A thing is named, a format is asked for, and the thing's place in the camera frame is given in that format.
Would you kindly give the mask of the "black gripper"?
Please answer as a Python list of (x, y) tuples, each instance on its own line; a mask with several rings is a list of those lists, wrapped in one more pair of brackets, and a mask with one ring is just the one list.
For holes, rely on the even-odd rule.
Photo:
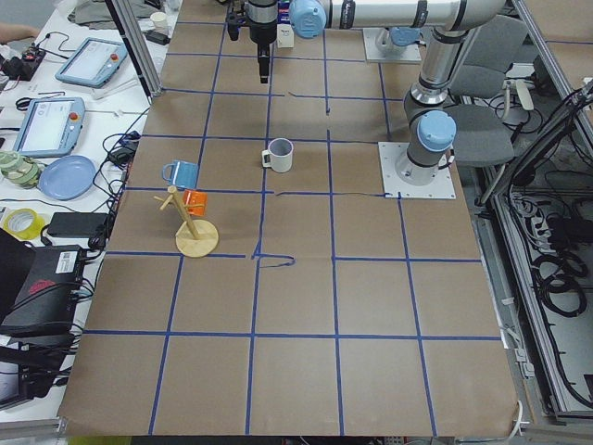
[(278, 2), (265, 0), (232, 1), (227, 9), (227, 32), (237, 41), (242, 27), (248, 27), (249, 37), (258, 44), (259, 80), (270, 78), (270, 45), (277, 37)]

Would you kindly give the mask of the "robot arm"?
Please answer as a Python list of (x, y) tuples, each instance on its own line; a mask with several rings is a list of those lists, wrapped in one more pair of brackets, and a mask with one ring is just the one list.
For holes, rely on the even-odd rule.
[[(276, 1), (232, 1), (226, 15), (227, 32), (236, 41), (240, 29), (249, 29), (257, 45), (259, 80), (267, 83), (271, 71), (271, 45), (277, 39), (279, 6)], [(459, 62), (467, 33), (464, 20), (470, 16), (467, 1), (292, 1), (288, 17), (296, 35), (312, 39), (326, 29), (433, 28), (420, 74), (404, 104), (411, 130), (408, 153), (426, 154), (418, 131), (424, 115), (437, 109), (447, 97), (447, 89)]]

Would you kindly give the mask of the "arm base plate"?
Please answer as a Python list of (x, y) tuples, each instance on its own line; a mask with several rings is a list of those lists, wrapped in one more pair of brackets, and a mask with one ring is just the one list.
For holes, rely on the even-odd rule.
[(446, 156), (433, 167), (420, 167), (408, 158), (409, 143), (379, 142), (384, 194), (391, 198), (455, 199)]
[(422, 60), (418, 28), (364, 28), (362, 32), (368, 62), (419, 64)]

